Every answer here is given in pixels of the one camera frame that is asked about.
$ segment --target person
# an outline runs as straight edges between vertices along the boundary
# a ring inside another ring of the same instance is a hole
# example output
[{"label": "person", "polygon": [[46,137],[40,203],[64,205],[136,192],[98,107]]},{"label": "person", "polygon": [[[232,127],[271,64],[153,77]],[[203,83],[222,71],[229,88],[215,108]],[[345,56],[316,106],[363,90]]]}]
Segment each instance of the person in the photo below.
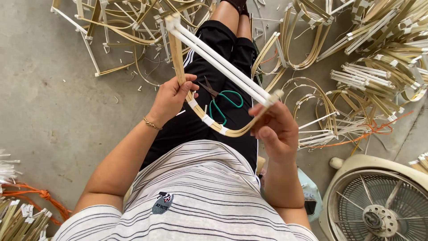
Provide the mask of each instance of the person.
[{"label": "person", "polygon": [[[221,1],[196,35],[250,76],[256,50],[244,0]],[[159,87],[149,113],[99,164],[53,240],[316,241],[297,177],[298,126],[287,107],[278,101],[250,132],[223,136],[184,103],[196,91],[198,103],[209,105],[199,84],[205,77],[215,91],[243,98],[242,108],[216,98],[227,128],[242,128],[263,106],[253,107],[250,95],[192,50],[184,64],[187,82],[179,86],[174,77]],[[218,111],[213,118],[222,121]],[[269,156],[264,198],[255,175],[259,139]]]}]

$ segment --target shirt logo patch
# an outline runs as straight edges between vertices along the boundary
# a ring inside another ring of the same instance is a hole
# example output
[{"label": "shirt logo patch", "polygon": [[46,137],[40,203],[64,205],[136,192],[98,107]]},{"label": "shirt logo patch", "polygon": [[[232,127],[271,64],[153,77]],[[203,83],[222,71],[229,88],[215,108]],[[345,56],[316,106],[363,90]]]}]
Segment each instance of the shirt logo patch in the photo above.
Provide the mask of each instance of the shirt logo patch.
[{"label": "shirt logo patch", "polygon": [[174,200],[174,194],[171,195],[166,192],[159,192],[158,199],[152,207],[152,213],[163,214],[171,207],[173,200]]}]

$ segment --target green-handled scissors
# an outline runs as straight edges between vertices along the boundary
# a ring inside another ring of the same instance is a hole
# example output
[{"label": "green-handled scissors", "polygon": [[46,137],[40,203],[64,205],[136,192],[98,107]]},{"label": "green-handled scissors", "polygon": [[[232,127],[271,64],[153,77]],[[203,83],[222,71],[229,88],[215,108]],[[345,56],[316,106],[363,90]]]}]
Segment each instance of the green-handled scissors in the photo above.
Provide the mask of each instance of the green-handled scissors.
[{"label": "green-handled scissors", "polygon": [[[223,119],[224,119],[224,122],[223,122],[223,124],[222,124],[222,125],[226,125],[226,121],[227,121],[227,120],[226,120],[226,117],[223,115],[223,113],[221,112],[220,108],[218,108],[217,104],[215,103],[215,98],[216,98],[217,96],[223,96],[224,98],[226,98],[226,100],[228,100],[228,101],[229,101],[229,102],[230,102],[234,107],[236,107],[236,108],[241,108],[241,107],[242,107],[242,105],[244,105],[244,100],[242,100],[242,96],[241,96],[238,92],[235,92],[235,91],[232,91],[232,90],[223,90],[222,92],[218,93],[217,91],[213,90],[213,88],[211,87],[210,83],[208,82],[207,77],[205,77],[205,76],[204,76],[204,78],[205,78],[205,83],[206,83],[206,85],[202,84],[202,83],[201,83],[201,82],[199,82],[199,81],[198,81],[198,83],[199,83],[202,87],[204,87],[204,89],[206,89],[206,90],[211,94],[212,101],[210,102],[210,105],[209,105],[210,117],[211,117],[211,119],[213,119],[212,112],[211,112],[211,104],[214,104],[215,108],[218,110],[218,112],[220,113],[220,115],[221,115],[221,116],[223,117]],[[227,96],[225,96],[223,93],[232,93],[232,94],[237,95],[237,96],[241,99],[241,104],[240,104],[240,105],[235,104],[233,101],[231,101],[231,100],[230,100]]]}]

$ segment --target sock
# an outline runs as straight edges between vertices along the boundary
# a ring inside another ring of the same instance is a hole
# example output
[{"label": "sock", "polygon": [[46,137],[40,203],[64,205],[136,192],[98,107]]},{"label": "sock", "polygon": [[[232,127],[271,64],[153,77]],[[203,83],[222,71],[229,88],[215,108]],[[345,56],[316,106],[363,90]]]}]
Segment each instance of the sock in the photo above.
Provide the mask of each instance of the sock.
[{"label": "sock", "polygon": [[248,17],[250,17],[250,14],[248,13],[248,8],[247,8],[247,3],[245,3],[241,15],[247,15]]},{"label": "sock", "polygon": [[244,6],[246,6],[246,2],[247,2],[247,0],[221,0],[220,2],[222,1],[226,1],[232,4],[232,6],[235,7],[236,11],[238,11],[239,15],[242,14],[242,11],[244,10]]}]

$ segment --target hand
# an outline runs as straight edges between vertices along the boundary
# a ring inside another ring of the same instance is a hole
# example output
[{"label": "hand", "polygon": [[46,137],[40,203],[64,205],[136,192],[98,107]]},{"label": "hand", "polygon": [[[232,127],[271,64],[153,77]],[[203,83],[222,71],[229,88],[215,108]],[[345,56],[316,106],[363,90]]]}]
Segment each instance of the hand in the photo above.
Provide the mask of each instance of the hand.
[{"label": "hand", "polygon": [[192,83],[196,80],[196,75],[186,74],[186,83],[178,85],[177,76],[160,85],[155,102],[149,113],[146,115],[148,121],[157,128],[176,116],[183,107],[184,100],[189,90],[198,90],[199,86]]},{"label": "hand", "polygon": [[[248,110],[248,114],[256,116],[262,109],[263,105],[257,104]],[[256,122],[250,134],[263,140],[269,161],[296,160],[299,126],[280,101],[275,102]]]}]

